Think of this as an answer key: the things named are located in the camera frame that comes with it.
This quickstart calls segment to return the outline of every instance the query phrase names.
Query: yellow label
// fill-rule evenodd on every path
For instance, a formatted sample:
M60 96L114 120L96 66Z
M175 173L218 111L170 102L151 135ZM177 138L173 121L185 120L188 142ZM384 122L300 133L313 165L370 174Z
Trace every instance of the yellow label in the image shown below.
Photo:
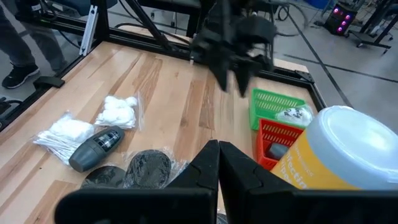
M322 164L313 153L305 131L271 172L299 189L358 189Z

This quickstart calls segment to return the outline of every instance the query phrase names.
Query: white lid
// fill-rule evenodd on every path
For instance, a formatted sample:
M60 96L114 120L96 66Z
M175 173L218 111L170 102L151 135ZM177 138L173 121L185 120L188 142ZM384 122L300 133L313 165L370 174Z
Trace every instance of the white lid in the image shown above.
M307 128L322 163L362 189L398 189L398 136L359 111L332 106Z

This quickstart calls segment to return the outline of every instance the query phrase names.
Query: person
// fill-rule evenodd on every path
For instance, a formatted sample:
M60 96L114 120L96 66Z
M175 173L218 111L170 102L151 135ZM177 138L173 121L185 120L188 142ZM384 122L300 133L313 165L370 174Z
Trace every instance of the person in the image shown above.
M15 0L1 0L5 7L15 14ZM66 64L61 48L51 29L22 23L26 31L35 40L44 57L55 72L59 72ZM13 66L12 71L4 78L1 85L13 89L21 86L29 77L39 73L35 58L28 45L12 26L0 6L0 50L7 54Z

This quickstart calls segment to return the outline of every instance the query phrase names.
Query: black shoe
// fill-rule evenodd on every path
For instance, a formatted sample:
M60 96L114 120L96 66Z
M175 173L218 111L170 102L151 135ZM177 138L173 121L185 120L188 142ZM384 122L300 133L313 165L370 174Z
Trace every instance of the black shoe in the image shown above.
M24 84L24 82L31 77L32 75L36 75L39 72L39 68L36 65L28 65L23 67L18 67L13 65L14 68L10 72L10 74L4 78L1 85L4 88L12 89L17 88L20 85Z

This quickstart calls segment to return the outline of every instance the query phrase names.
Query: pant leg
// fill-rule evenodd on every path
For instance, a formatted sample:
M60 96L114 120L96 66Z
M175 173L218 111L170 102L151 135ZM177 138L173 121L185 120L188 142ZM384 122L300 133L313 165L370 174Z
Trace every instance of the pant leg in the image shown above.
M15 66L34 65L35 58L24 40L12 26L0 6L0 50L8 55Z
M15 4L15 0L0 1L3 2L11 14L16 14L17 6ZM24 25L26 31L36 42L44 57L50 63L52 70L60 70L65 64L65 58L63 57L61 48L52 30L44 27L33 26L25 22L22 22L22 25Z

